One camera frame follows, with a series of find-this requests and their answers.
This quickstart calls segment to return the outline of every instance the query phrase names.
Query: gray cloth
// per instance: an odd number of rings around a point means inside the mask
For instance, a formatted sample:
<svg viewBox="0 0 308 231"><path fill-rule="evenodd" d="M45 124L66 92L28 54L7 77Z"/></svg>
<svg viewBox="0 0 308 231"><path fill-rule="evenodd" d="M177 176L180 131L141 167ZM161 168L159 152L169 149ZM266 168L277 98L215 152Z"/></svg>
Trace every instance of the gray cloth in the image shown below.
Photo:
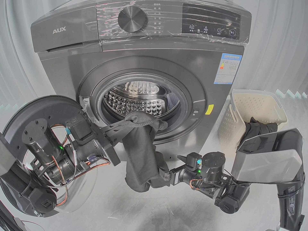
<svg viewBox="0 0 308 231"><path fill-rule="evenodd" d="M131 121L128 126L134 127L122 139L128 156L125 178L127 185L140 193L148 191L150 186L170 186L170 182L164 181L159 175L159 167L165 171L169 169L163 155L156 152L156 146L153 145L157 131L166 129L167 122L143 111L129 113L125 121Z"/></svg>

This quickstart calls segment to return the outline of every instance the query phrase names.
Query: basket handle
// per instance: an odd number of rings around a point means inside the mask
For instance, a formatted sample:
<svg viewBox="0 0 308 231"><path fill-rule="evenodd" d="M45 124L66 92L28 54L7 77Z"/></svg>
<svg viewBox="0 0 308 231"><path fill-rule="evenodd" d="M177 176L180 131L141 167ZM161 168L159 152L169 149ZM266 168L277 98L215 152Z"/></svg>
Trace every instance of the basket handle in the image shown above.
<svg viewBox="0 0 308 231"><path fill-rule="evenodd" d="M232 105L231 104L229 105L229 110L230 110L230 113L231 113L231 116L233 118L234 123L237 123L237 120L235 118L234 111L232 109Z"/></svg>

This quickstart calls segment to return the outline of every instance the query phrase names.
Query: start pause button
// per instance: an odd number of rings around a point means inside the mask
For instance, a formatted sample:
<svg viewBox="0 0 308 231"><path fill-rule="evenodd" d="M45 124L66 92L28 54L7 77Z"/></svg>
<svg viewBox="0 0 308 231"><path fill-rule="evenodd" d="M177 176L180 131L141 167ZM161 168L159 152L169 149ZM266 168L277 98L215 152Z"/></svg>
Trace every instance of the start pause button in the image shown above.
<svg viewBox="0 0 308 231"><path fill-rule="evenodd" d="M236 31L235 31L234 29L231 29L231 30L229 31L229 34L230 34L231 37L233 37L233 36L236 35Z"/></svg>

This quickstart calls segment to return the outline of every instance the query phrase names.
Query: rotary dial knob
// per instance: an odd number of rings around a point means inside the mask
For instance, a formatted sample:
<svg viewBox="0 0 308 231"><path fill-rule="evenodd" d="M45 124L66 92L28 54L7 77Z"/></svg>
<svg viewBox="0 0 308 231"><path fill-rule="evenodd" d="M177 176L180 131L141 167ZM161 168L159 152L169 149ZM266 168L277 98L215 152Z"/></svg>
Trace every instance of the rotary dial knob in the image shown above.
<svg viewBox="0 0 308 231"><path fill-rule="evenodd" d="M144 26L145 19L145 13L140 8L129 6L119 13L118 24L126 32L136 32Z"/></svg>

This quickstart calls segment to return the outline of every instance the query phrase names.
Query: qr code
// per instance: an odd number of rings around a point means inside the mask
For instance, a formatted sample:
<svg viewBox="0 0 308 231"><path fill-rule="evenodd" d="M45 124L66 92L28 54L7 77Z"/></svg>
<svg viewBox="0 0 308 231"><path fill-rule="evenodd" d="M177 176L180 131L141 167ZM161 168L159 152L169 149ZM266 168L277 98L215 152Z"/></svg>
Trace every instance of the qr code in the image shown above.
<svg viewBox="0 0 308 231"><path fill-rule="evenodd" d="M229 70L236 70L238 66L238 62L230 62Z"/></svg>

